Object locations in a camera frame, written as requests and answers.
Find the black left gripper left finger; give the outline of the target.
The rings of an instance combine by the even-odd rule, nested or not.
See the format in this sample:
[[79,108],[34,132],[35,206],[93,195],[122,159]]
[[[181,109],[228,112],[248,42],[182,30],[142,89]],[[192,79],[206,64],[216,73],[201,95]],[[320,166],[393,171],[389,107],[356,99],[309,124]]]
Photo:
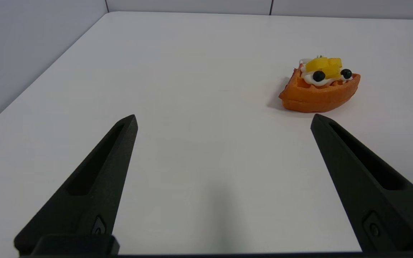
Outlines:
[[109,256],[138,124],[119,120],[14,239],[20,256]]

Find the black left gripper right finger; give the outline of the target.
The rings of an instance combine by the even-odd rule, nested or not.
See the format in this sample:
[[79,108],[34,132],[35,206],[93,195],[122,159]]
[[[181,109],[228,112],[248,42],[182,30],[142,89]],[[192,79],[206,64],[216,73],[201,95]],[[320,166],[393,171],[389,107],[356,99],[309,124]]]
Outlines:
[[364,252],[413,252],[413,184],[336,121],[311,131]]

